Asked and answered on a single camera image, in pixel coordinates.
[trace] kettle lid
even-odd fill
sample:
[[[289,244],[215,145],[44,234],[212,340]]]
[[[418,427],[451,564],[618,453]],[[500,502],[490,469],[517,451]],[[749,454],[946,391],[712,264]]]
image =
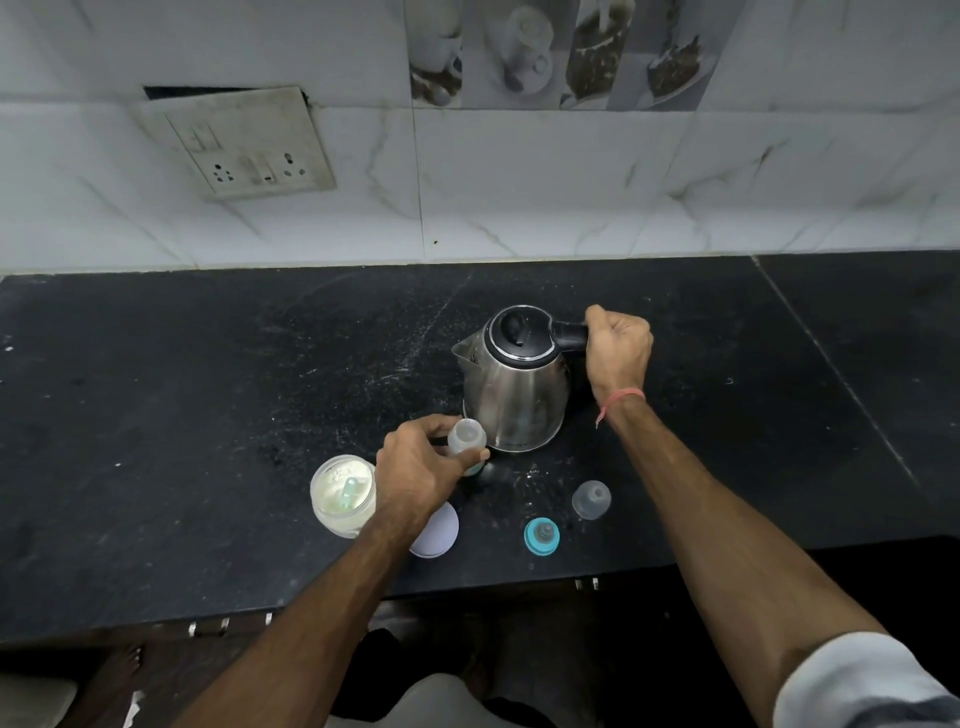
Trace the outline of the kettle lid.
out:
[[[542,308],[514,305],[490,319],[485,338],[491,354],[502,363],[540,367],[559,354],[552,327],[553,317]]]

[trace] stainless steel kettle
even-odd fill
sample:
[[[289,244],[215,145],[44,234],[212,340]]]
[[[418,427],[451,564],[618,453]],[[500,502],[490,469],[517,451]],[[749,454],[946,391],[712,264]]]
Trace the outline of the stainless steel kettle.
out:
[[[487,445],[526,452],[546,445],[564,423],[570,395],[562,352],[587,348],[587,327],[554,321],[542,308],[504,308],[453,347],[464,371],[464,415]]]

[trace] kettle handle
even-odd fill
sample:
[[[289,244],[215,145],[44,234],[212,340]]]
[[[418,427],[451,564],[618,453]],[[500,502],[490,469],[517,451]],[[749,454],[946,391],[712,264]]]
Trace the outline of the kettle handle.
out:
[[[561,352],[585,352],[587,350],[587,325],[555,321],[551,329],[553,340]]]

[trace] white sleeve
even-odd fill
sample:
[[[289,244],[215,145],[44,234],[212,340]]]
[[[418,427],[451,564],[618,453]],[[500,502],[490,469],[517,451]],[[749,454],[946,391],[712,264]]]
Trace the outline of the white sleeve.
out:
[[[877,632],[821,646],[783,684],[774,707],[774,728],[929,728],[958,719],[960,699],[902,643]]]

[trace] countertop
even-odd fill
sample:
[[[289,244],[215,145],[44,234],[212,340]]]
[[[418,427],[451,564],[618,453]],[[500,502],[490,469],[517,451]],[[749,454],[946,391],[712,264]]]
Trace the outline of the countertop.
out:
[[[450,347],[512,303],[648,318],[650,402],[802,546],[953,534],[958,271],[911,253],[5,279],[0,641],[288,603],[349,545],[313,516],[311,474],[458,411]],[[390,594],[672,561],[571,366],[557,438],[462,480],[456,544],[411,557]],[[595,522],[570,506],[588,479],[612,490]],[[523,544],[536,516],[561,528],[552,556]]]

